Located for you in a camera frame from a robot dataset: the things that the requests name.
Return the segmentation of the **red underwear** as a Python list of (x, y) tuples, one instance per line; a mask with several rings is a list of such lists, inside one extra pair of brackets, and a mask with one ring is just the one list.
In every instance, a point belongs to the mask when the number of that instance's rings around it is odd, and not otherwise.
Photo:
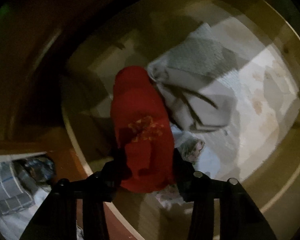
[(172, 184), (170, 121), (144, 68), (129, 66), (117, 73), (110, 117), (117, 145), (124, 150), (132, 173), (121, 186), (135, 193), (151, 193)]

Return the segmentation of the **wooden nightstand drawer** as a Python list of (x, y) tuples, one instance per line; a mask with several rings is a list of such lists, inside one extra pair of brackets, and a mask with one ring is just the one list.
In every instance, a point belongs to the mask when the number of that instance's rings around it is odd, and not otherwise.
[(300, 228), (300, 38), (264, 0), (141, 0), (117, 24), (119, 44), (95, 34), (77, 46), (69, 64), (75, 77), (63, 113), (83, 170), (99, 170), (98, 133), (110, 116), (115, 75), (133, 64), (145, 66), (208, 23), (230, 56), (220, 80), (230, 85), (237, 106), (230, 125), (200, 133), (218, 155), (217, 179), (236, 177), (278, 239)]

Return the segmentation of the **pink floral blue underwear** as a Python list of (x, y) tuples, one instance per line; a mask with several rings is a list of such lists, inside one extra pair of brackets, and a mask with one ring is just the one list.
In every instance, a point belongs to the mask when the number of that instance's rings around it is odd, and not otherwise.
[[(196, 171), (214, 179), (221, 168), (218, 155), (207, 146), (203, 139), (198, 138), (193, 133), (182, 131), (175, 125), (171, 125), (171, 131), (174, 137), (174, 146), (182, 159), (190, 163)], [(163, 209), (168, 211), (174, 204), (181, 206), (185, 203), (176, 184), (155, 192), (154, 196)]]

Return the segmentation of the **grey mesh-pattern underwear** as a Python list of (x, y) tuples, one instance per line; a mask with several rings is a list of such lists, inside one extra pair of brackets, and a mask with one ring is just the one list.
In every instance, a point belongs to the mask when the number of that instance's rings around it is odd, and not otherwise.
[(212, 132), (230, 124), (238, 72), (247, 63), (225, 46), (207, 23), (147, 66), (172, 119), (182, 130)]

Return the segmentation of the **white leaf-print fabric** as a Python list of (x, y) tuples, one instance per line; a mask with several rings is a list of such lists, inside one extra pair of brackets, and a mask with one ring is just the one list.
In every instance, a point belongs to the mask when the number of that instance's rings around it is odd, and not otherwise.
[(0, 233), (2, 236), (5, 239), (18, 240), (50, 191), (50, 186), (41, 186), (33, 195), (33, 206), (10, 215), (0, 216)]

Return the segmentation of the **blue patterned bag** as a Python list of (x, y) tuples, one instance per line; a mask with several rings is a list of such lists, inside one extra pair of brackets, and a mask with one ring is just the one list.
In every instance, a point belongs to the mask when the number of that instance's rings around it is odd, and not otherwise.
[(52, 185), (56, 175), (55, 163), (47, 155), (39, 155), (13, 161), (18, 174), (25, 172), (38, 185)]

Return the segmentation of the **grey plaid cloth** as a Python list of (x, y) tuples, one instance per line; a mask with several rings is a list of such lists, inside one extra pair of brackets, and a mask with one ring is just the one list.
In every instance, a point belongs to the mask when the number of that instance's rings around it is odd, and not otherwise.
[(33, 178), (12, 162), (0, 163), (0, 216), (19, 212), (34, 205), (38, 186)]

